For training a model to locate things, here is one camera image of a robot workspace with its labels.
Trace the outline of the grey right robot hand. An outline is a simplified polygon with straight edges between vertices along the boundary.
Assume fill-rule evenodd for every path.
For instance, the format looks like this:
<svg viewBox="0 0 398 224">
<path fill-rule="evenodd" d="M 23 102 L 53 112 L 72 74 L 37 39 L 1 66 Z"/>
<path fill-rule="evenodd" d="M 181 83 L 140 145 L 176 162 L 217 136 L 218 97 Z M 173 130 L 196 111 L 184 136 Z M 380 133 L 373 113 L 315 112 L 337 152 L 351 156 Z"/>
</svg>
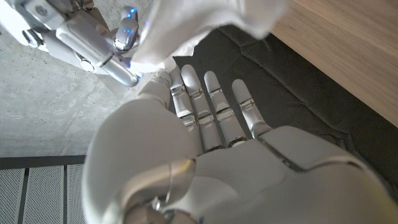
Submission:
<svg viewBox="0 0 398 224">
<path fill-rule="evenodd" d="M 137 9 L 121 9 L 111 30 L 93 1 L 2 0 L 1 25 L 20 44 L 87 72 L 136 86 L 141 75 L 124 57 L 139 44 Z"/>
</svg>

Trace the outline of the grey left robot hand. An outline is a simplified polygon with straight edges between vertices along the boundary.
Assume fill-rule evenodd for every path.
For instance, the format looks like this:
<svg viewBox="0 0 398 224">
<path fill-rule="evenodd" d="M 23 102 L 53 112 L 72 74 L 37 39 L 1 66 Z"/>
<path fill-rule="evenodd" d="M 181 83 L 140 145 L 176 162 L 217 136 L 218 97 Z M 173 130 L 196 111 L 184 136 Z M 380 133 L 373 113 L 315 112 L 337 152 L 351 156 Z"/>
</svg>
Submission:
<svg viewBox="0 0 398 224">
<path fill-rule="evenodd" d="M 246 84 L 232 84 L 240 124 L 216 75 L 159 72 L 90 142 L 87 223 L 396 223 L 382 179 L 301 129 L 270 127 Z"/>
</svg>

